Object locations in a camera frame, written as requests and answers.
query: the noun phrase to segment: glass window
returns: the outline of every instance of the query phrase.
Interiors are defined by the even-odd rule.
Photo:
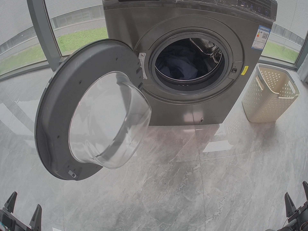
[[[107,38],[102,0],[45,0],[61,54]]]
[[[0,75],[46,60],[26,0],[0,0]]]
[[[308,31],[308,0],[276,0],[277,19],[262,56],[295,63]]]

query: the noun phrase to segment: clothes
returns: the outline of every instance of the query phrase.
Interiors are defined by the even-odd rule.
[[[193,63],[196,52],[186,46],[169,45],[157,57],[155,66],[164,75],[179,80],[195,79],[198,69]]]

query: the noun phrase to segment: gray tile floor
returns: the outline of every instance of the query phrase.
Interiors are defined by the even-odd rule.
[[[301,96],[275,123],[248,122],[240,97],[223,124],[149,127],[126,165],[79,182],[51,176],[37,156],[34,119],[51,75],[0,82],[0,205],[17,191],[26,224],[39,203],[50,231],[264,231],[282,227],[286,191],[305,201],[308,86],[296,72]]]

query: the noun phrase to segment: open washer door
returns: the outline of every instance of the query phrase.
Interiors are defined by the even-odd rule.
[[[141,93],[142,69],[125,43],[99,40],[70,55],[49,80],[35,120],[35,143],[45,168],[82,180],[102,167],[123,166],[151,118]]]

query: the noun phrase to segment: gray washing machine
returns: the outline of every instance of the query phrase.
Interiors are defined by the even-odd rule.
[[[253,48],[259,26],[269,32],[277,13],[274,0],[104,0],[103,6],[109,38],[128,44],[142,64],[150,125],[222,123],[261,56]],[[174,69],[175,55],[185,57],[181,47],[198,55],[190,66],[205,58],[197,75]]]
[[[276,17],[273,0],[104,0],[110,39],[71,54],[35,119],[45,168],[82,180],[124,165],[148,125],[222,123]]]

